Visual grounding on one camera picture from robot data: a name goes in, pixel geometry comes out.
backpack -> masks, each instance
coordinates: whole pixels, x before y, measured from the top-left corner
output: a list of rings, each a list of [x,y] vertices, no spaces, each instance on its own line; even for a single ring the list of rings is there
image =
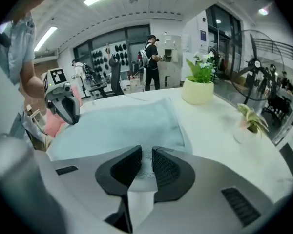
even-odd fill
[[[150,62],[151,58],[147,58],[146,49],[152,45],[152,43],[149,43],[144,49],[141,49],[138,53],[138,60],[139,60],[139,67],[147,67],[148,63]]]

small potted plant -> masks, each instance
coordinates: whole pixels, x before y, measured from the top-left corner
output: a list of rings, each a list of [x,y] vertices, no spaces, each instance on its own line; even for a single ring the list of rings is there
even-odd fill
[[[195,53],[194,58],[196,63],[192,63],[187,59],[192,76],[186,77],[181,91],[181,97],[187,103],[193,105],[202,105],[212,99],[214,91],[214,83],[211,78],[215,73],[215,63],[212,59],[214,53],[210,52],[207,55],[199,56],[200,53]]]
[[[252,141],[258,132],[260,136],[268,132],[268,125],[262,116],[259,116],[247,105],[238,104],[238,111],[242,114],[242,119],[238,129],[233,136],[236,141],[243,144]]]

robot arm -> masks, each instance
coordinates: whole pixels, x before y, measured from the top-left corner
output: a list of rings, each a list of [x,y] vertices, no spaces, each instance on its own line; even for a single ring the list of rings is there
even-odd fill
[[[74,125],[79,121],[80,103],[74,97],[63,69],[48,70],[44,81],[44,101],[53,114]]]

pink cushion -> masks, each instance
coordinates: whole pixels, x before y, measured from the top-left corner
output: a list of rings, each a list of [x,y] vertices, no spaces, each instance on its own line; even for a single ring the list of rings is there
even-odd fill
[[[83,104],[82,99],[78,93],[77,86],[72,86],[73,95],[78,99],[80,106]],[[53,114],[50,109],[47,109],[47,122],[44,127],[44,133],[55,137],[61,130],[63,126],[66,125],[66,122],[58,115]]]

white flower pot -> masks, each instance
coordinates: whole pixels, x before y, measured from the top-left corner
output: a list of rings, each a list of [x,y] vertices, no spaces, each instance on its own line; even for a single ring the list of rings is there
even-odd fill
[[[233,133],[235,140],[241,144],[252,143],[255,141],[258,133],[253,133],[247,128],[237,127]]]
[[[202,105],[213,97],[214,83],[198,83],[185,80],[181,90],[181,97],[189,104]]]

